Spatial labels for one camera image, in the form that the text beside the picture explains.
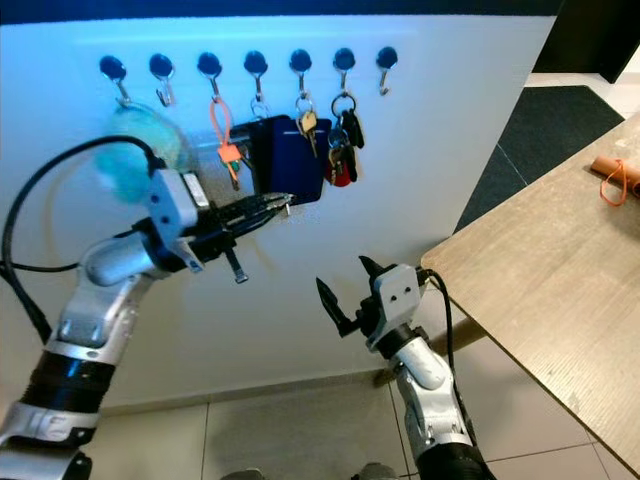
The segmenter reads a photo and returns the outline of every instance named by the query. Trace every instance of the robotic arm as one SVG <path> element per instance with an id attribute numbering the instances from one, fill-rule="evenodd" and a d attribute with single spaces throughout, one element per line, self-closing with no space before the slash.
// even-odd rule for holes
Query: robotic arm
<path id="1" fill-rule="evenodd" d="M 154 281 L 225 254 L 237 283 L 248 279 L 235 239 L 288 208 L 292 196 L 266 194 L 217 208 L 197 177 L 158 168 L 151 173 L 150 218 L 98 243 L 79 263 L 76 290 L 60 316 L 23 397 L 0 428 L 0 478 L 80 480 L 109 388 Z"/>
<path id="2" fill-rule="evenodd" d="M 494 479 L 484 462 L 449 365 L 409 327 L 420 304 L 420 286 L 429 272 L 408 265 L 383 268 L 360 257 L 372 295 L 360 303 L 351 321 L 329 287 L 316 279 L 325 310 L 341 337 L 360 330 L 371 352 L 379 352 L 397 375 L 406 404 L 405 424 L 413 458 L 423 480 Z"/>

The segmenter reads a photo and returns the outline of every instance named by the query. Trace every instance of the brown cylinder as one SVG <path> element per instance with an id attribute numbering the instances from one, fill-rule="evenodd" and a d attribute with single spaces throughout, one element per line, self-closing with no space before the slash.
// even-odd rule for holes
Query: brown cylinder
<path id="1" fill-rule="evenodd" d="M 618 162 L 615 158 L 607 158 L 598 156 L 591 164 L 591 170 L 601 173 L 607 177 L 616 171 L 618 168 Z M 624 169 L 627 173 L 627 188 L 629 188 L 636 197 L 640 197 L 640 170 L 630 167 L 625 164 Z M 622 184 L 624 176 L 622 175 L 622 169 L 618 170 L 612 180 L 619 184 Z"/>

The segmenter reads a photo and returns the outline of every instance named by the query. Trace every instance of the wall hook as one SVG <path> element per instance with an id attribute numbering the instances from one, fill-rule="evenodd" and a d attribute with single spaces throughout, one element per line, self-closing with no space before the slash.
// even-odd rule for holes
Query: wall hook
<path id="1" fill-rule="evenodd" d="M 100 71 L 102 74 L 116 84 L 120 91 L 120 98 L 116 98 L 116 102 L 122 107 L 127 107 L 131 103 L 131 97 L 122 85 L 124 77 L 127 76 L 127 69 L 116 57 L 107 55 L 100 59 Z"/>
<path id="2" fill-rule="evenodd" d="M 256 96 L 251 100 L 251 111 L 257 118 L 265 118 L 269 116 L 269 106 L 264 101 L 264 94 L 262 93 L 262 85 L 260 84 L 260 77 L 269 68 L 267 61 L 257 50 L 252 50 L 247 53 L 244 59 L 244 68 L 249 72 L 256 80 Z"/>
<path id="3" fill-rule="evenodd" d="M 222 73 L 222 65 L 220 60 L 213 53 L 204 52 L 198 58 L 198 70 L 204 75 L 210 82 L 211 88 L 213 88 L 213 99 L 218 100 L 220 98 L 220 90 L 218 90 L 218 83 L 216 78 Z"/>
<path id="4" fill-rule="evenodd" d="M 384 82 L 387 79 L 389 70 L 398 64 L 398 54 L 393 47 L 384 47 L 378 52 L 376 63 L 378 64 L 378 68 L 382 70 L 382 76 L 380 77 L 380 95 L 384 97 L 391 91 L 389 87 L 384 86 Z"/>
<path id="5" fill-rule="evenodd" d="M 156 89 L 156 94 L 158 95 L 162 106 L 168 107 L 173 105 L 175 103 L 175 98 L 173 96 L 173 90 L 171 89 L 169 79 L 173 76 L 175 69 L 173 68 L 171 60 L 160 53 L 156 53 L 149 60 L 149 70 L 154 77 L 160 80 L 161 88 Z"/>
<path id="6" fill-rule="evenodd" d="M 308 110 L 314 110 L 311 93 L 304 88 L 304 76 L 311 69 L 311 65 L 311 57 L 306 50 L 299 49 L 291 54 L 289 67 L 298 75 L 298 98 L 296 99 L 298 112 L 303 112 L 303 104 L 306 104 Z"/>
<path id="7" fill-rule="evenodd" d="M 347 90 L 347 73 L 356 64 L 356 57 L 349 48 L 341 48 L 333 57 L 333 66 L 340 72 L 340 93 L 331 102 L 331 112 L 336 118 L 340 118 L 340 114 L 336 111 L 336 107 L 341 99 L 348 98 L 353 103 L 351 108 L 356 108 L 356 99 Z"/>

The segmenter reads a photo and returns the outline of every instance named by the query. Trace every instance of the floor mat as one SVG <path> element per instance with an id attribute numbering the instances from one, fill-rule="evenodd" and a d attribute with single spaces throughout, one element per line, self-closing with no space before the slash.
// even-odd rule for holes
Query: floor mat
<path id="1" fill-rule="evenodd" d="M 456 231 L 623 120 L 588 87 L 525 88 L 458 221 Z"/>

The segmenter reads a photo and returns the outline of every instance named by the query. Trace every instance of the black cable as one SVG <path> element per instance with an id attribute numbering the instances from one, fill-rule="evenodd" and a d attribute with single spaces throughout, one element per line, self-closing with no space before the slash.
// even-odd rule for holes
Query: black cable
<path id="1" fill-rule="evenodd" d="M 467 426 L 469 437 L 471 438 L 473 445 L 478 446 L 478 442 L 476 440 L 476 432 L 473 428 L 473 422 L 471 421 L 471 417 L 467 413 L 467 408 L 462 401 L 462 396 L 460 395 L 460 391 L 458 390 L 458 382 L 456 380 L 456 367 L 453 354 L 453 316 L 451 314 L 451 300 L 449 299 L 449 292 L 447 292 L 447 286 L 438 272 L 431 269 L 425 269 L 425 273 L 429 277 L 436 279 L 436 281 L 438 282 L 437 287 L 440 290 L 440 293 L 442 293 L 442 297 L 444 299 L 444 309 L 447 318 L 447 361 L 449 363 L 451 373 L 453 374 L 453 391 L 456 395 L 458 405 L 460 405 L 460 412 L 462 413 L 462 419 Z"/>
<path id="2" fill-rule="evenodd" d="M 7 285 L 11 287 L 11 282 L 9 281 L 9 277 L 7 277 L 7 274 L 4 273 L 4 268 L 0 268 L 0 278 L 2 278 L 5 282 L 7 282 Z"/>
<path id="3" fill-rule="evenodd" d="M 13 263 L 13 268 L 16 270 L 24 270 L 25 272 L 39 272 L 39 273 L 60 273 L 68 272 L 78 266 L 77 263 L 70 263 L 68 265 L 61 265 L 60 267 L 37 267 L 35 265 L 25 265 L 23 263 Z M 0 267 L 4 267 L 4 261 L 0 260 Z"/>
<path id="4" fill-rule="evenodd" d="M 35 187 L 35 185 L 42 179 L 42 177 L 44 177 L 50 170 L 55 168 L 63 161 L 81 152 L 109 143 L 131 143 L 142 149 L 147 159 L 149 175 L 151 175 L 151 173 L 158 168 L 166 168 L 166 164 L 164 163 L 164 161 L 155 156 L 151 147 L 138 138 L 131 137 L 129 135 L 110 135 L 106 137 L 96 138 L 61 153 L 60 155 L 54 157 L 53 159 L 45 163 L 42 167 L 40 167 L 36 171 L 36 173 L 34 173 L 31 178 L 29 178 L 27 183 L 24 184 L 20 192 L 18 192 L 18 195 L 14 199 L 7 215 L 7 220 L 2 232 L 2 259 L 4 260 L 3 278 L 6 277 L 6 279 L 8 279 L 16 296 L 20 300 L 20 303 L 22 303 L 24 309 L 27 312 L 27 315 L 29 315 L 31 323 L 38 331 L 38 335 L 40 336 L 40 339 L 43 343 L 45 343 L 51 335 L 51 327 L 47 323 L 47 319 L 42 310 L 40 310 L 38 305 L 36 305 L 36 303 L 20 283 L 12 261 L 11 246 L 13 241 L 13 230 L 18 218 L 18 213 L 20 212 L 22 204 L 26 200 L 33 187 Z"/>

